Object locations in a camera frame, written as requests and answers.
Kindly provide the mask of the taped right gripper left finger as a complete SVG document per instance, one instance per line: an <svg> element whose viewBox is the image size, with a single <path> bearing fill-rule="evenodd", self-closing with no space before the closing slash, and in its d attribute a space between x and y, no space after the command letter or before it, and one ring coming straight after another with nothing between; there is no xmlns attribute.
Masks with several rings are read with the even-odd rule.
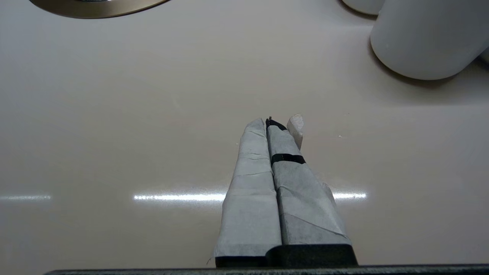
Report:
<svg viewBox="0 0 489 275"><path fill-rule="evenodd" d="M262 119L246 125L213 258L217 267L265 267L266 254L282 244L279 207Z"/></svg>

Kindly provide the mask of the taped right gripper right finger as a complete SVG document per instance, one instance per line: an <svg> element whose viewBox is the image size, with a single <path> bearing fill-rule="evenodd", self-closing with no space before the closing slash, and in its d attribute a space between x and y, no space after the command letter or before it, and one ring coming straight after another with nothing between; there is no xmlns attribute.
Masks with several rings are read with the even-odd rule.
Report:
<svg viewBox="0 0 489 275"><path fill-rule="evenodd" d="M282 244L266 258L273 267L358 265L330 188L304 160L288 129L266 120Z"/></svg>

